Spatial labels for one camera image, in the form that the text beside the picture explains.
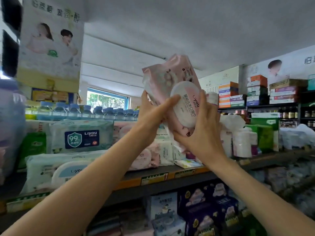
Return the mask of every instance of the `white ceiling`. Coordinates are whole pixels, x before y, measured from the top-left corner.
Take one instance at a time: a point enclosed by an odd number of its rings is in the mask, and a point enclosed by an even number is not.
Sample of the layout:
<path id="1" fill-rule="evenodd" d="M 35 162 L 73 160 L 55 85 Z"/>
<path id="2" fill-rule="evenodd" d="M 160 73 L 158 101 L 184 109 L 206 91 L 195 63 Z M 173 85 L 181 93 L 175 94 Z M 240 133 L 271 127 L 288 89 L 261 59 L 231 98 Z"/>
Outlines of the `white ceiling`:
<path id="1" fill-rule="evenodd" d="M 315 0 L 85 0 L 82 80 L 140 96 L 142 70 L 187 54 L 199 78 L 315 44 Z"/>

